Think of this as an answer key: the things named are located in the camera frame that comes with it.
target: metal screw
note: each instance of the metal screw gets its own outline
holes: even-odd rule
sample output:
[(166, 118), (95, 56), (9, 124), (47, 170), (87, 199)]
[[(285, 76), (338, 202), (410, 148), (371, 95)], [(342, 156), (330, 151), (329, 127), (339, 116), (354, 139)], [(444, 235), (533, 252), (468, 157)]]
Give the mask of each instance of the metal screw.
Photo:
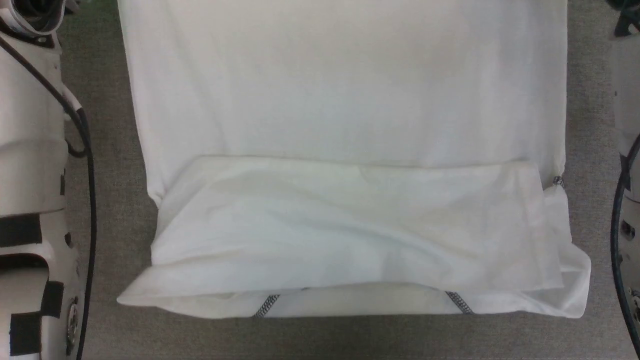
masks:
[(67, 315), (67, 356), (71, 355), (76, 346), (76, 333), (78, 329), (78, 298), (76, 297), (69, 305)]

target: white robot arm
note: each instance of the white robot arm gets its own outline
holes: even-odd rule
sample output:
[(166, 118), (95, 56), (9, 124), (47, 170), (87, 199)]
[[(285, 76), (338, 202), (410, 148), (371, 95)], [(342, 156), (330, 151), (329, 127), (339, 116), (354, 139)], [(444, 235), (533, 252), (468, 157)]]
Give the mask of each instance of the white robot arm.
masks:
[(620, 17), (611, 46), (612, 96), (621, 174), (611, 217), (611, 265), (620, 308), (640, 357), (640, 0), (607, 0)]
[[(0, 45), (19, 53), (75, 112), (55, 33), (65, 9), (77, 5), (0, 0)], [(0, 79), (0, 359), (71, 359), (84, 289), (65, 220), (65, 110), (4, 50)]]

